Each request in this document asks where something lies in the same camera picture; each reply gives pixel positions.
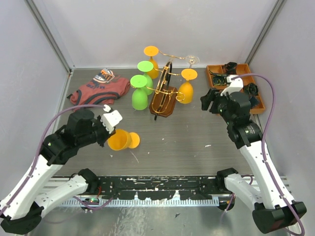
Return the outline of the orange goblet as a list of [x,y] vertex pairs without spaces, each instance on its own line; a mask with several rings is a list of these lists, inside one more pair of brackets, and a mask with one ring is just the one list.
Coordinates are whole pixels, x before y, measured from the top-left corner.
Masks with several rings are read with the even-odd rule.
[[198,74],[194,69],[186,68],[182,70],[181,76],[185,82],[179,87],[176,99],[182,104],[188,104],[193,99],[193,86],[190,81],[196,79]]
[[133,149],[139,146],[140,136],[135,132],[116,129],[115,134],[107,140],[107,143],[114,151],[120,151],[127,148]]
[[159,50],[156,46],[147,46],[144,48],[144,54],[149,57],[149,62],[153,64],[153,69],[148,72],[148,75],[152,79],[156,79],[159,75],[159,70],[158,70],[158,63],[154,59],[154,56],[156,56],[159,53]]

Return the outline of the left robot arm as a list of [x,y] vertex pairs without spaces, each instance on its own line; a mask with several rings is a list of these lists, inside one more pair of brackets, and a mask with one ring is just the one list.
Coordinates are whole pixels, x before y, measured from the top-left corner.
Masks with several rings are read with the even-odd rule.
[[33,163],[14,189],[0,202],[0,226],[6,233],[25,235],[43,217],[67,199],[79,194],[92,195],[99,190],[98,177],[88,168],[80,170],[63,185],[41,194],[50,178],[80,148],[98,143],[101,147],[122,121],[117,110],[108,105],[95,117],[86,106],[68,117],[67,124],[40,142]]

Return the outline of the green goblet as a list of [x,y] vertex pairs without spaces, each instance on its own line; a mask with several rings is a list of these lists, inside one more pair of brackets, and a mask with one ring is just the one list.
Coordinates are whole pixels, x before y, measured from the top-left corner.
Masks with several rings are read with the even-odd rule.
[[138,63],[137,68],[143,72],[143,76],[146,77],[147,83],[144,87],[141,89],[146,92],[146,94],[149,96],[153,93],[153,79],[149,76],[149,72],[154,68],[153,64],[150,61],[143,60]]
[[131,98],[132,107],[139,111],[146,109],[148,106],[146,83],[147,78],[143,75],[134,75],[130,79],[130,85],[135,88]]

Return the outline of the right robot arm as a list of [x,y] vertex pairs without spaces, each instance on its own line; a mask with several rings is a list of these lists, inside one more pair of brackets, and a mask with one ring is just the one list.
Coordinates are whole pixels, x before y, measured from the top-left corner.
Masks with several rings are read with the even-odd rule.
[[239,91],[222,95],[211,88],[200,100],[202,110],[224,119],[229,138],[246,159],[259,187],[255,189],[234,168],[229,168],[217,172],[217,190],[236,194],[251,210],[256,226],[264,234],[299,223],[307,212],[306,206],[295,201],[283,184],[262,143],[260,127],[250,118],[248,96]]

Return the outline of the clear wine glass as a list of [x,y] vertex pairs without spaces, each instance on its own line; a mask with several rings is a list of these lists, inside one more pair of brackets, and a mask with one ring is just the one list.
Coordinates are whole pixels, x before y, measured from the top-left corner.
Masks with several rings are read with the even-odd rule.
[[189,64],[189,68],[192,68],[194,65],[198,64],[200,62],[199,57],[194,55],[188,55],[185,58],[187,64]]

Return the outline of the gold wine glass rack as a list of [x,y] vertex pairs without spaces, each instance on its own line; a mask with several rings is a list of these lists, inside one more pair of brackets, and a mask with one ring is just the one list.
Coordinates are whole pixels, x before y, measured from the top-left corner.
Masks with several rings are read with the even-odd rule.
[[185,60],[186,57],[179,57],[175,55],[165,54],[159,50],[159,54],[169,57],[168,62],[163,67],[162,70],[159,70],[161,73],[157,87],[152,88],[154,95],[151,99],[149,110],[152,115],[154,115],[154,120],[157,120],[158,117],[166,118],[173,114],[175,105],[177,102],[177,93],[178,88],[170,86],[171,78],[174,76],[181,76],[181,73],[173,73],[173,60],[181,59]]

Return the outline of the green goblet front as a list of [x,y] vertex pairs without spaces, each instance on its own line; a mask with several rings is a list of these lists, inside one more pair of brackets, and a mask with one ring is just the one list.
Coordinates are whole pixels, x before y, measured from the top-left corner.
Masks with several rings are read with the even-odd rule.
[[149,96],[153,93],[153,79],[149,76],[149,72],[154,68],[153,64],[150,61],[143,60],[138,63],[137,68],[143,72],[143,76],[146,77],[147,83],[144,87],[141,89],[146,92],[146,94]]

